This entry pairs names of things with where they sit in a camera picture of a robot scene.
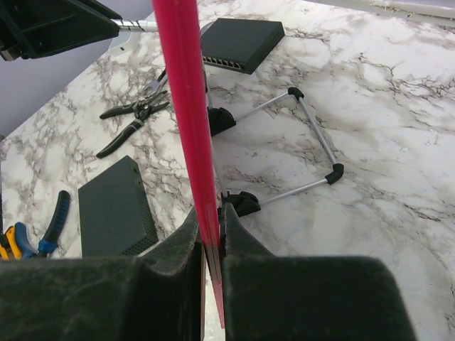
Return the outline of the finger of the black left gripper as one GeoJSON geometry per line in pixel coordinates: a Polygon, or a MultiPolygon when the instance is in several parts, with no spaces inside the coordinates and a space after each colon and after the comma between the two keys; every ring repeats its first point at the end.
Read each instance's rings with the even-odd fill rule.
{"type": "Polygon", "coordinates": [[[45,58],[114,38],[121,18],[98,1],[1,0],[1,57],[45,58]]]}

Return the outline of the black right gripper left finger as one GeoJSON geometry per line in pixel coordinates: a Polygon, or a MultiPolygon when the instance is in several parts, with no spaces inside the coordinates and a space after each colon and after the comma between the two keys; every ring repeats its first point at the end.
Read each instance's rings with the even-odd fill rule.
{"type": "Polygon", "coordinates": [[[2,340],[202,340],[198,219],[142,257],[1,263],[2,340]]]}

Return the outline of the white whiteboard marker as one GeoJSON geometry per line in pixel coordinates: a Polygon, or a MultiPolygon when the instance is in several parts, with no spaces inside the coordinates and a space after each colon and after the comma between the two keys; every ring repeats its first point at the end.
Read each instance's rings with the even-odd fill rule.
{"type": "Polygon", "coordinates": [[[112,22],[123,32],[155,33],[158,31],[157,23],[153,21],[112,19],[112,22]]]}

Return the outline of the pink framed whiteboard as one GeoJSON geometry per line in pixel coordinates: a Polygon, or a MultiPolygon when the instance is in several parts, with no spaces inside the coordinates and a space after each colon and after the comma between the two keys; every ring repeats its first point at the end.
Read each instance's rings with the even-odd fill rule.
{"type": "Polygon", "coordinates": [[[220,224],[196,1],[154,1],[166,74],[221,323],[220,224]]]}

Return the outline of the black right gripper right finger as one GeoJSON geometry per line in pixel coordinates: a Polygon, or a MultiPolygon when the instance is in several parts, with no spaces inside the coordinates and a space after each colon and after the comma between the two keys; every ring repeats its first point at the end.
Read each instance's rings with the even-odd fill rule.
{"type": "Polygon", "coordinates": [[[390,270],[367,256],[276,256],[221,210],[227,340],[414,340],[390,270]]]}

